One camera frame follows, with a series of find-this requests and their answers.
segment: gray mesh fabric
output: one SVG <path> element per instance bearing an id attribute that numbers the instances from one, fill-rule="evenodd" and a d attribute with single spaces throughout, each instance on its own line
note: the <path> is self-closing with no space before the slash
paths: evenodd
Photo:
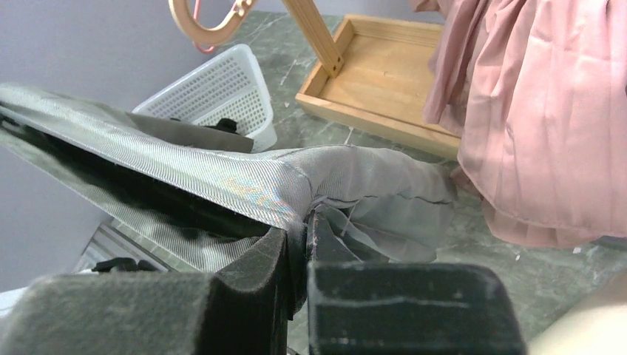
<path id="1" fill-rule="evenodd" d="M 308 213 L 324 206 L 338 237 L 395 261 L 432 260 L 453 217 L 455 190 L 447 172 L 389 149 L 318 146 L 244 154 L 177 146 L 137 130 L 125 112 L 15 84 L 0 85 L 0 114 L 292 236 L 302 235 Z M 32 150 L 13 145 L 22 156 Z M 158 216 L 107 200 L 106 190 L 81 186 L 70 175 L 56 177 L 200 270 L 223 267 L 256 241 L 183 240 Z"/>

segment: marble surface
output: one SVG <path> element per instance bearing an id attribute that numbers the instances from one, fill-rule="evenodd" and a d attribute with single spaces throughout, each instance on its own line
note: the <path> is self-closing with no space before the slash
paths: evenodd
<path id="1" fill-rule="evenodd" d="M 325 17 L 334 30 L 340 17 Z M 252 13 L 238 34 L 223 48 L 248 44 L 257 57 L 272 96 L 275 149 L 349 143 L 391 148 L 417 160 L 454 166 L 426 152 L 305 114 L 294 100 L 316 62 L 314 52 L 286 14 Z M 514 303 L 523 335 L 531 339 L 605 280 L 627 267 L 627 254 L 601 246 L 553 250 L 523 248 L 495 239 L 481 214 L 479 202 L 461 195 L 457 215 L 442 236 L 438 262 L 472 263 L 491 268 L 504 282 Z M 290 324 L 289 345 L 307 352 L 307 314 Z"/>

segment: pink pleated skirt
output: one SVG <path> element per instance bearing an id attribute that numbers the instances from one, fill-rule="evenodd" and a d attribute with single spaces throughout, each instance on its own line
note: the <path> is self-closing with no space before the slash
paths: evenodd
<path id="1" fill-rule="evenodd" d="M 410 0 L 444 32 L 425 120 L 461 136 L 453 179 L 526 246 L 627 236 L 627 0 Z"/>

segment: wooden tray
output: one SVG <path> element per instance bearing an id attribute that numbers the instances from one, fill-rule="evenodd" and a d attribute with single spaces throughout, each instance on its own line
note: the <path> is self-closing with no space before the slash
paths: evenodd
<path id="1" fill-rule="evenodd" d="M 459 138 L 422 118 L 440 34 L 440 25 L 348 15 L 333 39 L 344 60 L 337 77 L 319 62 L 296 100 L 312 115 L 455 159 Z"/>

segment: white plastic basket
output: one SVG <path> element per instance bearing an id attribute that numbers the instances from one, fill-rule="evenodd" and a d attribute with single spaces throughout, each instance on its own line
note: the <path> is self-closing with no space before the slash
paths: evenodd
<path id="1" fill-rule="evenodd" d="M 253 152 L 262 152 L 277 142 L 270 94 L 259 63 L 245 44 L 219 54 L 133 112 L 203 126 L 230 118 L 237 122 L 238 134 L 254 140 Z"/>

